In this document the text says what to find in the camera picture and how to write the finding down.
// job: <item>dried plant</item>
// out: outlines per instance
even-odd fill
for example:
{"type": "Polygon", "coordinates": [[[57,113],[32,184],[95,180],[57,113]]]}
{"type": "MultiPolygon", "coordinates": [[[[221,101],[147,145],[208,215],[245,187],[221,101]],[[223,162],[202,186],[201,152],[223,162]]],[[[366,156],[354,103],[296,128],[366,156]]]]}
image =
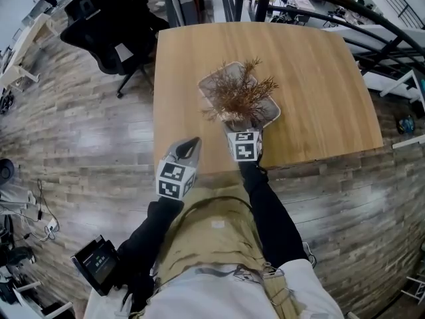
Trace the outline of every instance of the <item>dried plant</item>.
{"type": "Polygon", "coordinates": [[[271,76],[261,82],[251,79],[252,71],[260,63],[258,58],[246,60],[240,67],[240,76],[236,77],[222,69],[226,66],[224,62],[211,76],[213,87],[208,89],[208,95],[213,107],[203,110],[203,115],[211,121],[226,116],[236,121],[248,120],[252,125],[264,119],[266,109],[261,101],[270,97],[270,93],[279,86],[271,76]]]}

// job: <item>white sleeve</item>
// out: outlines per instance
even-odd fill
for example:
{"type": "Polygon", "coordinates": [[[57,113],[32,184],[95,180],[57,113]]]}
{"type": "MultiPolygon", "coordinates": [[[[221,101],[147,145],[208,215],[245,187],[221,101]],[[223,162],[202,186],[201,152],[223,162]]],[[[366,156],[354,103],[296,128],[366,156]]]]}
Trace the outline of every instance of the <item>white sleeve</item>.
{"type": "Polygon", "coordinates": [[[295,298],[307,307],[300,319],[344,319],[341,309],[322,287],[308,260],[289,261],[280,269],[285,273],[286,284],[295,298]]]}

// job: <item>wooden floor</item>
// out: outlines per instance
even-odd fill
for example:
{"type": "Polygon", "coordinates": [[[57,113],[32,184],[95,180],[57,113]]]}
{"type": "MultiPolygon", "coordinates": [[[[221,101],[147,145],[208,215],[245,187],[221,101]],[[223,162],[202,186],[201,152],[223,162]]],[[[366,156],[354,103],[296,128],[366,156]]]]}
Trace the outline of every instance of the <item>wooden floor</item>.
{"type": "MultiPolygon", "coordinates": [[[[63,14],[55,18],[64,22],[63,14]]],[[[118,100],[122,77],[101,73],[87,52],[52,37],[41,47],[34,46],[28,59],[40,82],[15,93],[14,106],[0,116],[0,142],[1,156],[17,168],[11,187],[38,194],[41,179],[60,221],[55,241],[18,242],[37,255],[37,263],[22,271],[43,282],[39,297],[48,305],[55,298],[88,297],[90,287],[70,256],[99,234],[120,244],[156,196],[153,97],[143,78],[134,76],[118,100]]],[[[153,75],[154,67],[148,72],[153,75]]],[[[394,113],[409,112],[408,104],[372,97],[385,147],[269,172],[318,259],[315,271],[324,287],[343,312],[360,318],[371,318],[398,294],[425,238],[424,148],[390,146],[402,139],[394,113]]],[[[31,225],[40,236],[51,219],[43,210],[41,223],[31,225]]],[[[17,238],[29,232],[14,220],[17,238]]]]}

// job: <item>white shirt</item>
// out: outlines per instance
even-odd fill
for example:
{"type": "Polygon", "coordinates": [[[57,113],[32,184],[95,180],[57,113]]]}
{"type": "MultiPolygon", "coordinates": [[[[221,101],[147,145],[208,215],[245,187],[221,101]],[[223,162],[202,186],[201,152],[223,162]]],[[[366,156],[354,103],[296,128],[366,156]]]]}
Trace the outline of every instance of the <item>white shirt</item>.
{"type": "MultiPolygon", "coordinates": [[[[323,289],[309,261],[290,261],[280,269],[295,298],[306,305],[301,319],[344,318],[337,303],[323,289]]],[[[143,317],[276,319],[278,316],[260,284],[197,274],[173,281],[152,297],[143,317]]]]}

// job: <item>railing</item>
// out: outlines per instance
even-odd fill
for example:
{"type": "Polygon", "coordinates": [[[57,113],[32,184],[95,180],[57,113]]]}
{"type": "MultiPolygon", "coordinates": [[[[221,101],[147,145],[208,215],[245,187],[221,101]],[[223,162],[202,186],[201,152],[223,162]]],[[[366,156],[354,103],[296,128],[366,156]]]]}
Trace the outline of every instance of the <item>railing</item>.
{"type": "Polygon", "coordinates": [[[423,29],[424,23],[415,13],[406,0],[387,0],[391,7],[397,12],[398,18],[407,26],[415,29],[423,29]]]}
{"type": "MultiPolygon", "coordinates": [[[[373,72],[382,76],[400,78],[406,72],[411,70],[412,67],[425,74],[425,66],[423,63],[425,58],[425,50],[397,26],[393,25],[391,22],[373,12],[372,10],[358,4],[354,0],[322,1],[332,3],[335,6],[344,7],[346,10],[357,13],[369,19],[373,23],[380,25],[394,35],[393,40],[389,41],[380,35],[374,34],[367,28],[334,19],[330,15],[302,11],[301,9],[295,10],[297,15],[305,15],[309,18],[329,21],[330,23],[336,25],[345,26],[351,30],[356,31],[357,33],[361,33],[363,37],[366,37],[369,40],[372,39],[382,43],[381,47],[375,48],[368,45],[370,42],[365,44],[360,43],[359,41],[355,41],[354,39],[348,39],[348,37],[345,38],[345,42],[347,44],[364,50],[353,54],[355,59],[359,61],[363,75],[367,72],[373,72]]],[[[240,21],[243,3],[244,0],[223,0],[224,9],[229,9],[225,13],[227,21],[240,21]]],[[[270,0],[258,0],[255,21],[265,21],[267,13],[272,13],[274,11],[278,11],[280,13],[294,13],[294,9],[289,7],[269,5],[269,3],[270,0]]]]}

